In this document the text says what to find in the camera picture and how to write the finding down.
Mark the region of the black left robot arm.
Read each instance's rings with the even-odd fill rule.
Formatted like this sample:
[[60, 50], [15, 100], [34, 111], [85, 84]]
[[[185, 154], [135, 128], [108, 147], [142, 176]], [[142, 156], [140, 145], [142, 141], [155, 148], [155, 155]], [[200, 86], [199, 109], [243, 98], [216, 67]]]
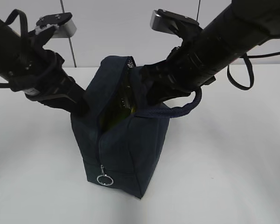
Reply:
[[22, 91], [30, 101], [82, 117], [89, 111], [85, 90], [63, 69], [64, 58], [44, 49], [52, 38], [70, 38], [77, 28], [72, 13], [49, 14], [29, 31], [26, 14], [14, 9], [0, 19], [0, 89]]

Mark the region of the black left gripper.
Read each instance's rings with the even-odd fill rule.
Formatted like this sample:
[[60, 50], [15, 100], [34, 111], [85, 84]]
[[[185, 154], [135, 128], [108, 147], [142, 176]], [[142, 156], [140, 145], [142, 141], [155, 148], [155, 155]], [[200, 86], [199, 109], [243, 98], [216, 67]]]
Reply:
[[85, 90], [62, 68], [64, 59], [48, 49], [31, 49], [12, 54], [9, 84], [13, 92], [45, 106], [68, 110], [82, 117], [89, 111]]

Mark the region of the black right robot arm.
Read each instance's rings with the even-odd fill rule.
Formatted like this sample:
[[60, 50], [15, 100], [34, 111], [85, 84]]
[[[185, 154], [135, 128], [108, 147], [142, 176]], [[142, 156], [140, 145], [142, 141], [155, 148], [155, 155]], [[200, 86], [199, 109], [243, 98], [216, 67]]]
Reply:
[[280, 39], [280, 0], [234, 0], [204, 28], [187, 16], [158, 9], [150, 27], [182, 39], [165, 60], [141, 70], [147, 101], [155, 105], [211, 84], [255, 46]]

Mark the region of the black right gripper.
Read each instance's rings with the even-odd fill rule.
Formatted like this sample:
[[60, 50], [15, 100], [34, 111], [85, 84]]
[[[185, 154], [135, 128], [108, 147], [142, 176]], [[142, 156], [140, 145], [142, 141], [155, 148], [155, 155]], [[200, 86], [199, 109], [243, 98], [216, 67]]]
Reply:
[[186, 52], [178, 47], [165, 60], [144, 65], [140, 69], [149, 104], [188, 97], [199, 87], [213, 83], [215, 74], [205, 68], [194, 52]]

